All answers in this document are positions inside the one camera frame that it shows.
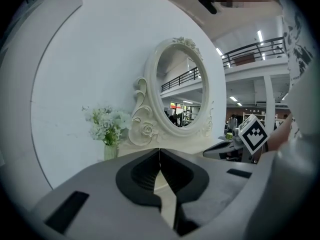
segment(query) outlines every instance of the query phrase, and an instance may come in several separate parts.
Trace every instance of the ornate white mirror frame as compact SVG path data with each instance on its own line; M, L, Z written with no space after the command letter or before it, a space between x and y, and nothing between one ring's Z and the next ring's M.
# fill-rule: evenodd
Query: ornate white mirror frame
M201 108L195 120L185 127L177 127L168 119L163 111L163 102L157 87L158 62L163 52L169 48L175 48L187 54L194 61L201 75ZM132 112L132 129L128 134L129 140L134 145L146 146L153 140L160 143L172 137L185 139L189 136L208 137L211 134L212 101L208 74L201 53L191 39L180 37L161 42L149 56L145 64L144 77L138 78L135 86L138 88L135 91L137 103Z

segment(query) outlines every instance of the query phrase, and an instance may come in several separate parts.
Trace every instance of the person's arm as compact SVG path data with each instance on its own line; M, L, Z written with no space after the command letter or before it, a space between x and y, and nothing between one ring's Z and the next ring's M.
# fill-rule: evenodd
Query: person's arm
M280 148L283 143L288 141L288 137L290 134L291 129L291 121L292 121L292 114L290 114L284 122L279 125L277 129L275 129L271 134L267 141L267 151L276 151ZM254 153L253 159L258 161L261 156L261 148Z

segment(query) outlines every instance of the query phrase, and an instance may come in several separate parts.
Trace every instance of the mirror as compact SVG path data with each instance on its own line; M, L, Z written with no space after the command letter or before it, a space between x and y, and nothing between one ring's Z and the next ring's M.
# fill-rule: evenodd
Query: mirror
M198 66L175 46L164 50L159 58L156 83L162 112L177 127L192 124L200 112L203 82Z

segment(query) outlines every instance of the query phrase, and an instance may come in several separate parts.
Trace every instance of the patterned sleeve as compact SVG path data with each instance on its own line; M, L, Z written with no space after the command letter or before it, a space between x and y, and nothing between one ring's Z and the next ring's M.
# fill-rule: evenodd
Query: patterned sleeve
M284 49L288 57L290 89L318 52L317 43L311 35L308 23L292 0L279 0L282 6ZM289 139L300 136L299 127L292 117Z

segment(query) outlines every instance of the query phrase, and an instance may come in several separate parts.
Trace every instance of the metal railing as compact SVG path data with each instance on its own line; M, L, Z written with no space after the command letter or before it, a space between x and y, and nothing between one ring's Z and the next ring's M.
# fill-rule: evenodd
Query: metal railing
M161 92L170 90L173 87L179 86L190 80L196 80L198 78L201 78L199 69L197 67L194 67L193 69L190 69L188 72L185 72L162 85Z
M235 66L282 57L285 54L284 37L277 37L262 42L256 42L247 46L229 51L223 55L223 67L232 68Z

